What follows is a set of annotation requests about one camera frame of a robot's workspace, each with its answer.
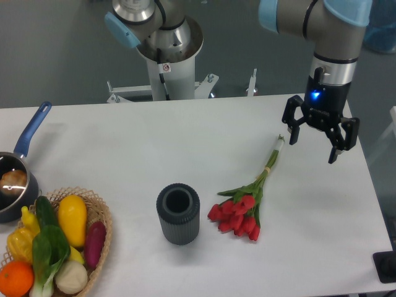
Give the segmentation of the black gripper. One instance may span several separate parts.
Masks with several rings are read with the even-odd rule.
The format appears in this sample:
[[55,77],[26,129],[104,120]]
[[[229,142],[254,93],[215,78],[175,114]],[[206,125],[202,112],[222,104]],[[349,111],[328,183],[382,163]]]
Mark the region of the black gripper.
[[[343,117],[343,109],[351,82],[345,85],[325,85],[308,77],[306,93],[303,99],[294,95],[287,100],[282,123],[288,126],[289,144],[298,141],[300,125],[307,123],[320,131],[327,131],[332,144],[328,163],[333,164],[344,151],[356,145],[358,139],[359,118]],[[297,108],[301,108],[303,117],[295,118]]]

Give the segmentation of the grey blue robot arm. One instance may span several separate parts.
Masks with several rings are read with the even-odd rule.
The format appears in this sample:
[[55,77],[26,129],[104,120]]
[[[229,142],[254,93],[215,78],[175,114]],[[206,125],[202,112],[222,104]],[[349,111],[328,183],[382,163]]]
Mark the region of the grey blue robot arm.
[[[293,96],[282,121],[295,144],[307,124],[326,134],[332,145],[329,162],[355,146],[359,119],[343,109],[353,79],[371,1],[261,1],[262,27],[311,40],[314,57],[303,97]],[[195,57],[203,44],[198,23],[182,1],[113,1],[105,15],[112,36],[145,58],[154,100],[193,99]]]

